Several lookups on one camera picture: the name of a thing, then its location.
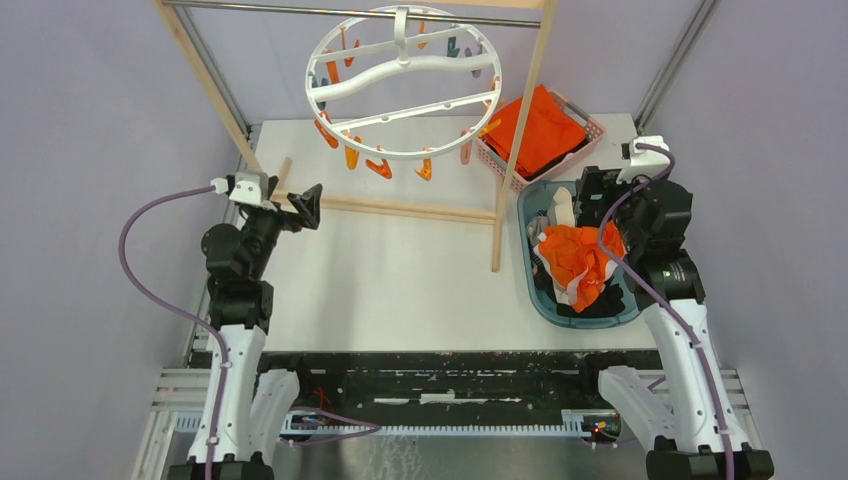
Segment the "beige grey underwear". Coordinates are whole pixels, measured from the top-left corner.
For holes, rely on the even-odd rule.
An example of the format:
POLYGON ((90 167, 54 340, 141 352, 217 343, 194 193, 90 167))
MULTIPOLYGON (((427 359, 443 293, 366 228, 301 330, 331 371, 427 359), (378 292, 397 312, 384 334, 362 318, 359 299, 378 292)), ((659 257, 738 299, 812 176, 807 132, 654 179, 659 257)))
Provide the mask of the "beige grey underwear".
POLYGON ((553 226, 576 226, 572 193, 565 187, 558 187, 547 209, 539 211, 529 221, 526 227, 529 243, 532 246, 537 245, 545 230, 553 226))

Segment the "orange underwear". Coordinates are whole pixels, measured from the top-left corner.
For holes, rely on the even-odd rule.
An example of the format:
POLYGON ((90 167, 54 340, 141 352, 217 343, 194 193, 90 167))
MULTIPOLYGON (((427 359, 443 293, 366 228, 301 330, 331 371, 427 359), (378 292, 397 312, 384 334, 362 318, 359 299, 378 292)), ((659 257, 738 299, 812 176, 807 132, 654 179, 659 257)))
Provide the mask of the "orange underwear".
POLYGON ((617 257, 626 253, 613 223, 607 223, 603 230, 588 226, 549 227, 533 246, 554 282, 557 301, 576 311, 593 303, 613 276, 617 264, 607 250, 617 257))

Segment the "white round clip hanger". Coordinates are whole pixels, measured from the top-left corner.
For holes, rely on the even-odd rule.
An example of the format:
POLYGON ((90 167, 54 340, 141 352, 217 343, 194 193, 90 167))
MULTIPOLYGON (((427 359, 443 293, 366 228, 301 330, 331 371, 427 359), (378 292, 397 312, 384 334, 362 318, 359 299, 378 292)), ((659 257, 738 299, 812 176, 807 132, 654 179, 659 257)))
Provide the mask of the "white round clip hanger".
POLYGON ((503 68, 492 42, 475 25, 425 22, 413 13, 451 13, 416 5, 390 19, 349 18, 311 52, 304 93, 315 119, 325 110, 339 147, 357 148, 376 162, 422 161, 460 150, 490 126, 503 90, 503 68), (456 36, 462 52, 446 56, 456 36), (361 138, 356 144, 345 136, 361 138))

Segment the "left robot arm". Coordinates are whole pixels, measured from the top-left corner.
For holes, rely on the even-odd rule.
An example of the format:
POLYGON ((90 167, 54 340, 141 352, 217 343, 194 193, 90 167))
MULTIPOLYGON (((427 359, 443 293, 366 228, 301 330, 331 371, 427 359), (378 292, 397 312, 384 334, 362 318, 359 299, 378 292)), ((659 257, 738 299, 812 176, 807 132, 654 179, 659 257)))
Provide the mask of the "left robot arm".
POLYGON ((263 275, 281 233, 315 230, 323 187, 316 184, 267 208, 245 205, 242 226, 212 226, 201 240, 208 317, 214 341, 210 384, 186 460, 169 479, 271 479, 272 459, 291 406, 313 397, 313 378, 298 369, 262 372, 259 364, 273 311, 274 288, 263 275))

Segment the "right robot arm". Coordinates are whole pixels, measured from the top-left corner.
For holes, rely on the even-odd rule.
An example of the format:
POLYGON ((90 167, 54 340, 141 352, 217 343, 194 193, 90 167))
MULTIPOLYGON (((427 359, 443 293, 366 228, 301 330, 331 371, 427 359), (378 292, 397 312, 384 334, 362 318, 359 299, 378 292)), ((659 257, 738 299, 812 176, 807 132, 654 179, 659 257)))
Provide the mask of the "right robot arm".
POLYGON ((581 376, 580 400, 610 403, 646 453, 651 479, 770 479, 771 454, 754 446, 727 393, 709 335, 705 289, 683 247, 693 196, 667 178, 587 167, 576 183, 578 221, 614 226, 620 267, 656 343, 669 394, 660 399, 631 367, 581 376))

